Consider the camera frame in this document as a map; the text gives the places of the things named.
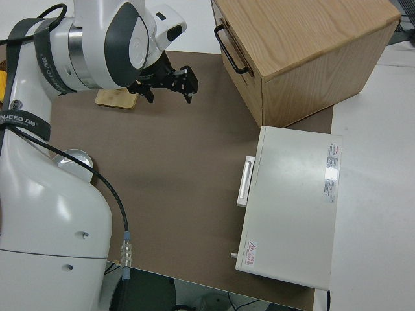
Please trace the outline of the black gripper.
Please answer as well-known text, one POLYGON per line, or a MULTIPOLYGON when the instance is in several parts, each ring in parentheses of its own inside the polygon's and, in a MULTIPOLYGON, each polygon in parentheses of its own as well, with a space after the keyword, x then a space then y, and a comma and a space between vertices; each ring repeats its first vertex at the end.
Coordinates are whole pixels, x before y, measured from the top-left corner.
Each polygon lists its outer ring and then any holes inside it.
POLYGON ((168 57, 162 56, 149 67, 144 68, 136 81, 128 86, 128 92, 144 96, 149 103, 154 102, 151 89, 163 88, 181 93, 188 104, 198 91, 198 79, 190 66, 185 65, 175 70, 168 57))

